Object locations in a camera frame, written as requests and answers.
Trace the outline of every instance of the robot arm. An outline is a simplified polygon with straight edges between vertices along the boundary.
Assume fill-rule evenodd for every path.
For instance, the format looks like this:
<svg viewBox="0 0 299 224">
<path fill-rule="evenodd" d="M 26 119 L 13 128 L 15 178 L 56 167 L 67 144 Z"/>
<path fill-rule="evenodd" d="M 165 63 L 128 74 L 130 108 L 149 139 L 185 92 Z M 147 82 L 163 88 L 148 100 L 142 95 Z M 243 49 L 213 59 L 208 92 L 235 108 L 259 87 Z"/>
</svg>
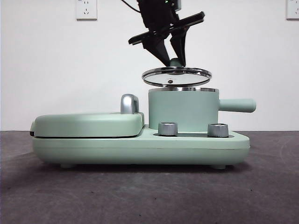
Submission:
<svg viewBox="0 0 299 224">
<path fill-rule="evenodd" d="M 205 14 L 189 16 L 179 19 L 176 12 L 181 9 L 180 0 L 137 0 L 143 23 L 149 29 L 129 39 L 129 44 L 142 43 L 143 48 L 152 53 L 165 66 L 170 65 L 164 40 L 171 34 L 171 45 L 178 56 L 182 66 L 185 60 L 185 37 L 190 26 L 203 22 Z"/>
</svg>

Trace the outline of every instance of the glass lid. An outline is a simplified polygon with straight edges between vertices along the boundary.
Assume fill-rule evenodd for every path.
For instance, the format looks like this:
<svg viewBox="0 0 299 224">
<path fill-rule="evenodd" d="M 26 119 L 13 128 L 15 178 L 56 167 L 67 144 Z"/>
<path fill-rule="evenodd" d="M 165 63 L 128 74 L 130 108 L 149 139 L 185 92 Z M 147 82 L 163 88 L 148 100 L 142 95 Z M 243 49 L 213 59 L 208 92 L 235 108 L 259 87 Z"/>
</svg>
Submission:
<svg viewBox="0 0 299 224">
<path fill-rule="evenodd" d="M 188 67 L 163 67 L 143 73 L 145 83 L 160 87 L 187 87 L 208 83 L 212 74 L 204 69 Z"/>
</svg>

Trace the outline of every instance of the small pot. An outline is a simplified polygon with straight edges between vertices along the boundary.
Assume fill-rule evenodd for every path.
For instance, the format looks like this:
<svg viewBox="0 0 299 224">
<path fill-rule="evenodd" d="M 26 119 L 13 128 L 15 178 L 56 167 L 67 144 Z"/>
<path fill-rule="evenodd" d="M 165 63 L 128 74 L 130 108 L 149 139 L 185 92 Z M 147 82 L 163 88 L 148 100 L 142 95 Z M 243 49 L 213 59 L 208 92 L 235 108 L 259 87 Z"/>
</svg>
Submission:
<svg viewBox="0 0 299 224">
<path fill-rule="evenodd" d="M 160 122 L 176 122 L 179 132 L 207 131 L 208 124 L 218 123 L 218 111 L 253 112 L 253 99 L 220 99 L 219 90 L 177 87 L 149 90 L 149 127 Z"/>
</svg>

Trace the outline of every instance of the metal rim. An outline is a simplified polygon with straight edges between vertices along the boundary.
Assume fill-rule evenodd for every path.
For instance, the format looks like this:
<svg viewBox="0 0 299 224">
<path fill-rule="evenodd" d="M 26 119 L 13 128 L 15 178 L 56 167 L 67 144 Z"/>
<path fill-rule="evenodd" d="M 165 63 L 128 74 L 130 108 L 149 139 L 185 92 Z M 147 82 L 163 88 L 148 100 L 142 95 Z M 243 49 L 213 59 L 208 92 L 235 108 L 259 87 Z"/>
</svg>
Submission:
<svg viewBox="0 0 299 224">
<path fill-rule="evenodd" d="M 212 126 L 227 126 L 227 124 L 223 124 L 223 123 L 217 123 L 217 124 L 209 124 Z"/>
<path fill-rule="evenodd" d="M 193 74 L 198 75 L 202 77 L 206 77 L 207 80 L 195 82 L 195 83 L 189 83 L 189 84 L 161 84 L 161 83 L 155 83 L 145 80 L 146 78 L 150 76 L 156 76 L 161 74 L 169 74 L 169 75 L 183 75 L 183 74 Z M 192 87 L 192 86 L 198 86 L 206 84 L 210 81 L 212 78 L 212 74 L 204 69 L 198 69 L 198 68 L 189 68 L 189 67 L 163 67 L 163 68 L 157 68 L 157 69 L 151 69 L 142 74 L 142 79 L 146 84 L 153 85 L 153 86 L 159 86 L 159 87 Z"/>
<path fill-rule="evenodd" d="M 174 87 L 174 88 L 156 88 L 150 89 L 149 92 L 152 91 L 201 91 L 201 92 L 219 92 L 218 89 L 213 88 L 199 88 L 199 87 Z"/>
</svg>

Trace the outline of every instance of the wall outlet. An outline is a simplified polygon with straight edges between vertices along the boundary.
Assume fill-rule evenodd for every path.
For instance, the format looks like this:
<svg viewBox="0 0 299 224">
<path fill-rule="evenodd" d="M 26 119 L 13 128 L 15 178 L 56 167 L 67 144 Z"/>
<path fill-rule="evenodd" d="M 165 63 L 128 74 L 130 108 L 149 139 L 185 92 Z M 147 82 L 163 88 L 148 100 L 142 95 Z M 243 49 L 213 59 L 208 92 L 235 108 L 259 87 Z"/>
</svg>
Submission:
<svg viewBox="0 0 299 224">
<path fill-rule="evenodd" d="M 286 19 L 299 20 L 299 0 L 287 0 Z"/>
<path fill-rule="evenodd" d="M 97 20 L 98 3 L 97 0 L 76 0 L 77 20 Z"/>
</svg>

